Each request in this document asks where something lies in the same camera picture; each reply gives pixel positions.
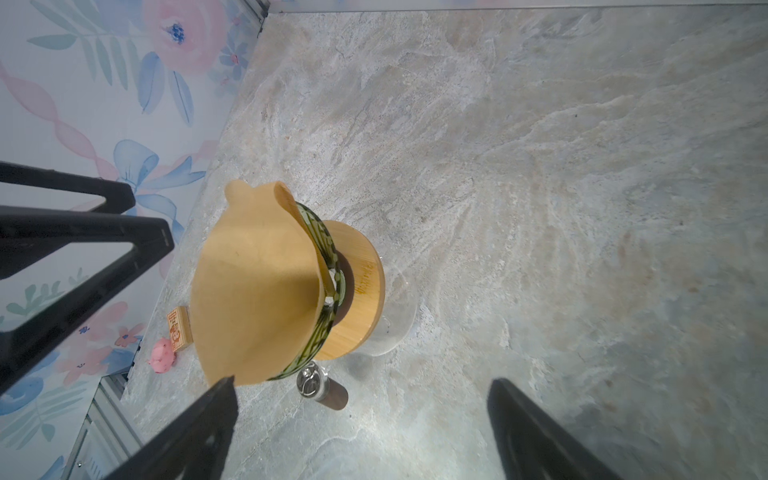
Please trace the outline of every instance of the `pink flower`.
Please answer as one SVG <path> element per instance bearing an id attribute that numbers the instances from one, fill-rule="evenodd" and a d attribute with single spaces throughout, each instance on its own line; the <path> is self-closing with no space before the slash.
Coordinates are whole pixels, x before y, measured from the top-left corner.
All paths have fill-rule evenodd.
<path id="1" fill-rule="evenodd" d="M 102 365 L 101 362 L 107 358 L 111 351 L 111 347 L 104 346 L 96 350 L 86 350 L 85 353 L 56 362 L 57 371 L 69 372 L 64 378 L 63 385 L 71 385 L 80 378 L 80 375 L 102 374 L 107 366 Z"/>
<path id="2" fill-rule="evenodd" d="M 170 340 L 161 338 L 154 344 L 149 363 L 156 373 L 165 373 L 176 361 L 174 349 L 170 346 Z"/>
<path id="3" fill-rule="evenodd" d="M 125 302 L 115 302 L 99 310 L 65 340 L 65 346 L 77 352 L 83 350 L 89 341 L 100 342 L 110 337 L 114 338 L 114 330 L 110 325 L 119 322 L 127 311 L 128 304 Z"/>
<path id="4" fill-rule="evenodd" d="M 205 72 L 227 41 L 219 0 L 144 2 L 144 23 L 157 56 L 181 74 Z"/>
<path id="5" fill-rule="evenodd" d="M 144 329 L 143 323 L 139 323 L 138 325 L 136 325 L 134 328 L 130 330 L 124 326 L 120 327 L 119 333 L 118 333 L 119 335 L 118 339 L 114 341 L 114 344 L 125 348 L 132 343 L 136 343 L 138 341 L 138 338 L 136 338 L 136 334 L 143 329 Z"/>

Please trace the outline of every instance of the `wooden lid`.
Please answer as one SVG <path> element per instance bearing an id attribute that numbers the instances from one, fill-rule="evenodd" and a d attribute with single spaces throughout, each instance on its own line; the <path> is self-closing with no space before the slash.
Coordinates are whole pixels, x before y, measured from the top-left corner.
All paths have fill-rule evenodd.
<path id="1" fill-rule="evenodd" d="M 333 238 L 339 263 L 346 259 L 352 271 L 352 278 L 345 271 L 346 296 L 337 315 L 346 313 L 315 355 L 317 360 L 331 360 L 361 346 L 376 328 L 384 307 L 386 282 L 379 254 L 365 235 L 341 222 L 323 223 Z"/>

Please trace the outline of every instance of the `green patterned dripper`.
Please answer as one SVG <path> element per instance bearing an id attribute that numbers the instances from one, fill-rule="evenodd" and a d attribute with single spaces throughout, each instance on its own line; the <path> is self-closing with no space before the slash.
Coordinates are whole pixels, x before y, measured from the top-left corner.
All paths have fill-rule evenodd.
<path id="1" fill-rule="evenodd" d="M 287 376 L 291 376 L 294 373 L 301 370 L 307 363 L 314 358 L 315 355 L 323 348 L 328 335 L 331 332 L 333 326 L 333 319 L 336 318 L 336 311 L 339 309 L 339 305 L 344 300 L 345 282 L 344 274 L 339 268 L 339 256 L 336 255 L 336 248 L 333 246 L 333 239 L 323 221 L 315 215 L 309 208 L 296 202 L 296 206 L 299 208 L 301 217 L 304 219 L 304 223 L 310 230 L 310 236 L 312 241 L 317 245 L 320 250 L 320 254 L 323 256 L 323 260 L 326 262 L 326 267 L 331 273 L 333 282 L 336 284 L 336 292 L 333 294 L 333 298 L 326 298 L 326 304 L 323 305 L 323 309 L 320 311 L 320 316 L 315 324 L 315 329 L 312 331 L 312 336 L 309 342 L 304 346 L 301 352 L 295 359 L 280 373 L 272 377 L 270 380 L 284 379 Z"/>

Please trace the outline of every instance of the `green leaf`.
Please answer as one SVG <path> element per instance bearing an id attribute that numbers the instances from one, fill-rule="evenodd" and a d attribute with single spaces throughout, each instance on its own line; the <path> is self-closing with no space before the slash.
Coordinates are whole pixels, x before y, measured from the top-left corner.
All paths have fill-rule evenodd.
<path id="1" fill-rule="evenodd" d="M 43 296 L 40 295 L 36 299 L 32 300 L 32 302 L 29 304 L 30 310 L 34 310 L 40 306 L 41 303 L 43 303 Z"/>
<path id="2" fill-rule="evenodd" d="M 50 420 L 53 420 L 53 419 L 55 419 L 56 417 L 60 417 L 60 416 L 62 416 L 62 415 L 67 415 L 67 414 L 68 414 L 68 413 L 70 413 L 70 412 L 76 412 L 76 411 L 78 411 L 78 410 L 80 410 L 80 407 L 72 407 L 71 409 L 64 409 L 64 410 L 59 410 L 58 412 L 54 413 L 53 415 L 48 415 L 48 416 L 46 416 L 46 417 L 43 419 L 43 421 L 45 421 L 45 422 L 48 422 L 48 421 L 50 421 Z"/>
<path id="3" fill-rule="evenodd" d="M 43 429 L 43 436 L 46 440 L 49 442 L 53 440 L 53 435 L 56 435 L 56 427 L 51 425 L 50 423 L 44 423 L 42 426 Z"/>
<path id="4" fill-rule="evenodd" d="M 120 42 L 112 37 L 109 39 L 109 48 L 112 50 L 112 60 L 114 60 L 114 69 L 118 71 L 118 78 L 120 78 L 120 84 L 124 89 L 128 89 L 128 72 L 125 70 L 125 58 L 123 57 L 123 49 L 120 48 Z"/>
<path id="5" fill-rule="evenodd" d="M 35 433 L 37 433 L 39 429 L 40 429 L 40 424 L 38 423 L 37 425 L 35 425 L 35 427 L 32 430 L 29 431 L 27 436 L 25 436 L 22 442 L 18 444 L 18 447 L 16 447 L 16 449 L 17 450 L 23 449 L 29 443 L 29 441 L 32 440 L 32 437 L 35 436 Z"/>
<path id="6" fill-rule="evenodd" d="M 5 309 L 11 313 L 15 313 L 16 315 L 27 315 L 27 310 L 22 308 L 22 306 L 18 303 L 9 303 L 5 306 Z"/>
<path id="7" fill-rule="evenodd" d="M 104 78 L 107 79 L 108 84 L 112 85 L 112 67 L 109 65 L 109 54 L 100 38 L 96 39 L 96 55 L 98 56 L 98 64 L 101 65 L 101 71 L 104 72 Z"/>
<path id="8" fill-rule="evenodd" d="M 45 402 L 45 403 L 41 403 L 40 405 L 38 405 L 38 408 L 39 408 L 39 409 L 43 409 L 43 408 L 45 408 L 45 407 L 47 407 L 47 406 L 49 406 L 49 405 L 54 405 L 54 404 L 56 404 L 56 403 L 59 403 L 59 402 L 60 402 L 60 401 L 62 401 L 62 400 L 66 400 L 66 399 L 68 399 L 68 398 L 70 398 L 70 397 L 73 397 L 73 396 L 75 396 L 75 395 L 80 395 L 80 394 L 81 394 L 81 393 L 83 393 L 84 391 L 85 391 L 85 389 L 77 389 L 77 390 L 75 390 L 75 391 L 73 391 L 73 392 L 66 392 L 64 395 L 59 395 L 59 396 L 58 396 L 58 397 L 56 397 L 55 399 L 51 399 L 51 400 L 48 400 L 48 401 L 47 401 L 47 402 Z"/>
<path id="9" fill-rule="evenodd" d="M 134 75 L 134 85 L 138 88 L 141 63 L 139 61 L 139 54 L 136 51 L 136 45 L 134 45 L 134 42 L 130 38 L 125 41 L 125 49 L 128 50 L 128 63 L 131 64 L 131 73 Z"/>
<path id="10" fill-rule="evenodd" d="M 50 20 L 51 22 L 54 22 L 56 25 L 62 27 L 66 31 L 70 31 L 71 33 L 74 33 L 76 35 L 79 35 L 80 32 L 72 26 L 71 23 L 67 22 L 67 20 L 59 15 L 58 13 L 54 12 L 50 8 L 46 7 L 40 2 L 36 2 L 35 0 L 31 0 L 29 3 L 32 4 L 33 7 L 35 7 L 38 12 L 45 15 L 45 17 Z"/>
<path id="11" fill-rule="evenodd" d="M 0 433 L 0 442 L 13 435 L 14 432 L 24 426 L 24 424 L 32 417 L 33 413 L 35 413 L 34 409 L 26 412 L 24 415 L 18 417 L 11 425 L 5 427 L 2 433 Z"/>
<path id="12" fill-rule="evenodd" d="M 73 383 L 70 386 L 60 386 L 57 389 L 48 390 L 45 393 L 41 393 L 38 398 L 40 398 L 40 399 L 47 399 L 47 398 L 52 397 L 54 395 L 58 395 L 59 393 L 62 393 L 64 391 L 66 391 L 66 390 L 72 390 L 72 389 L 76 389 L 76 388 L 82 387 L 86 383 L 87 382 L 85 380 L 81 380 L 79 382 Z"/>
<path id="13" fill-rule="evenodd" d="M 80 402 L 80 400 L 81 400 L 81 399 L 77 398 L 77 399 L 74 399 L 74 400 L 69 400 L 68 402 L 59 403 L 59 404 L 58 404 L 58 405 L 56 405 L 55 407 L 52 407 L 52 408 L 50 408 L 50 409 L 48 409 L 48 410 L 44 411 L 44 412 L 43 412 L 43 413 L 41 413 L 40 415 L 47 415 L 47 414 L 49 414 L 49 413 L 56 413 L 56 412 L 58 412 L 59 410 L 63 410 L 63 409 L 65 409 L 65 408 L 69 407 L 70 405 L 72 405 L 72 404 L 74 404 L 74 403 Z"/>
<path id="14" fill-rule="evenodd" d="M 6 443 L 5 447 L 8 448 L 11 445 L 15 445 L 18 443 L 19 440 L 21 440 L 25 435 L 27 435 L 27 432 L 34 427 L 35 425 L 40 425 L 40 419 L 37 416 L 33 416 L 29 419 L 29 422 L 26 422 L 23 427 L 21 427 L 18 432 L 16 432 Z"/>
<path id="15" fill-rule="evenodd" d="M 51 0 L 51 3 L 54 5 L 54 7 L 58 8 L 61 13 L 71 18 L 74 23 L 94 33 L 98 33 L 98 30 L 96 30 L 92 23 L 83 18 L 83 16 L 77 13 L 72 7 L 67 5 L 67 2 L 64 0 Z"/>
<path id="16" fill-rule="evenodd" d="M 104 24 L 101 23 L 101 15 L 99 15 L 98 10 L 91 3 L 91 0 L 74 0 L 74 6 L 77 7 L 80 13 L 90 20 L 92 24 L 107 31 Z"/>
<path id="17" fill-rule="evenodd" d="M 88 70 L 91 71 L 91 80 L 96 80 L 96 55 L 94 54 L 94 48 L 91 47 L 91 43 L 86 38 L 80 38 L 80 43 L 83 46 L 85 63 L 88 64 Z M 74 278 L 71 276 L 69 277 L 69 284 L 74 285 Z"/>
<path id="18" fill-rule="evenodd" d="M 27 41 L 38 47 L 47 48 L 48 50 L 66 50 L 70 48 L 74 41 L 78 38 L 72 34 L 65 33 L 63 35 L 43 35 L 42 37 L 30 38 Z"/>

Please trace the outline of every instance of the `metal frame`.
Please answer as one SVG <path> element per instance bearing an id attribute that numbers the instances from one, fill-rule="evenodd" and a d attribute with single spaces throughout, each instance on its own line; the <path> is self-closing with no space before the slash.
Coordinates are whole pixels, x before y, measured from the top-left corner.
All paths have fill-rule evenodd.
<path id="1" fill-rule="evenodd" d="M 507 379 L 491 384 L 488 415 L 507 478 L 621 480 Z"/>
<path id="2" fill-rule="evenodd" d="M 64 467 L 63 480 L 101 478 L 100 475 L 92 475 L 94 470 L 98 472 L 100 468 L 109 468 L 106 473 L 111 472 L 144 444 L 120 404 L 122 388 L 118 383 L 122 380 L 122 374 L 115 374 L 102 377 L 99 382 Z"/>
<path id="3" fill-rule="evenodd" d="M 43 360 L 109 299 L 168 255 L 174 240 L 165 220 L 115 214 L 135 204 L 128 185 L 0 163 L 0 181 L 102 195 L 90 212 L 0 206 L 0 265 L 10 275 L 74 242 L 130 242 L 133 247 L 48 308 L 0 333 L 0 394 Z"/>
<path id="4" fill-rule="evenodd" d="M 107 480 L 183 480 L 221 477 L 235 421 L 234 377 L 221 379 Z"/>
<path id="5" fill-rule="evenodd" d="M 263 26 L 264 19 L 269 15 L 270 0 L 240 0 L 240 2 L 248 7 Z"/>

